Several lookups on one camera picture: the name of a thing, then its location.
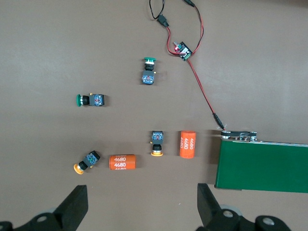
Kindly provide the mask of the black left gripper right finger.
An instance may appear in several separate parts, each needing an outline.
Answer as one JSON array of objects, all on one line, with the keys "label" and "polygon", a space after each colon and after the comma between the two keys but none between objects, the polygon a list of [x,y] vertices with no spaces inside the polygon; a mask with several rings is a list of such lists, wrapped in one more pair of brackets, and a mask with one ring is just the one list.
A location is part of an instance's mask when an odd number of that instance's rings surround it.
[{"label": "black left gripper right finger", "polygon": [[206,183],[197,185],[197,208],[203,226],[198,231],[289,231],[279,218],[258,216],[251,222],[230,207],[221,208]]}]

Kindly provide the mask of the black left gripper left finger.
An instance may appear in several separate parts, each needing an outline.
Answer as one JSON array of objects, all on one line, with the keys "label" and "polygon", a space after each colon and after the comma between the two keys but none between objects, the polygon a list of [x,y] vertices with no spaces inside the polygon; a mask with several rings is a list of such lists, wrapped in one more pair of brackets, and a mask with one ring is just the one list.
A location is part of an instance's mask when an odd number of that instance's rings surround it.
[{"label": "black left gripper left finger", "polygon": [[53,211],[41,213],[26,224],[14,228],[9,221],[2,221],[2,231],[75,231],[89,208],[86,185],[76,186]]}]

